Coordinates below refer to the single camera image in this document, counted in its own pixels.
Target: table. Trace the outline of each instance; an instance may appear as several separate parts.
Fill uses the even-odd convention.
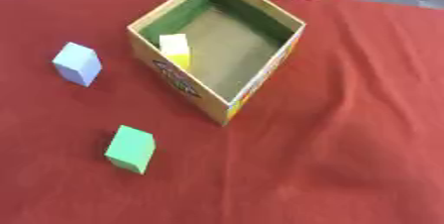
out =
[[[273,0],[307,22],[295,53],[225,128],[134,59],[125,27],[166,0],[0,0],[0,222],[444,222],[443,12]],[[97,50],[83,88],[51,65]],[[119,125],[158,149],[107,163]]]

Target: cardboard box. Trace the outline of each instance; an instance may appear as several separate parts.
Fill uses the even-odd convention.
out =
[[[268,0],[168,0],[128,31],[136,57],[225,125],[286,59],[304,27]],[[186,34],[187,71],[160,52],[160,35],[172,34]]]

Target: paper cube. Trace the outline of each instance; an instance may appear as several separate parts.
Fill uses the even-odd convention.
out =
[[[105,156],[119,168],[143,174],[155,149],[152,134],[122,125]]]
[[[186,34],[160,36],[161,52],[180,68],[187,70],[190,64],[190,51]]]
[[[74,43],[67,43],[53,59],[53,64],[66,80],[86,87],[102,69],[94,50]]]

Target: green cube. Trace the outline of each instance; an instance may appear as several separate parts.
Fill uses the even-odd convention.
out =
[[[121,125],[105,156],[119,168],[143,174],[155,148],[152,134]]]

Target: light blue cube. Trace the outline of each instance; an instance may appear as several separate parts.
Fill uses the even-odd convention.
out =
[[[67,43],[53,59],[53,64],[66,80],[86,87],[102,69],[94,50],[75,43]]]

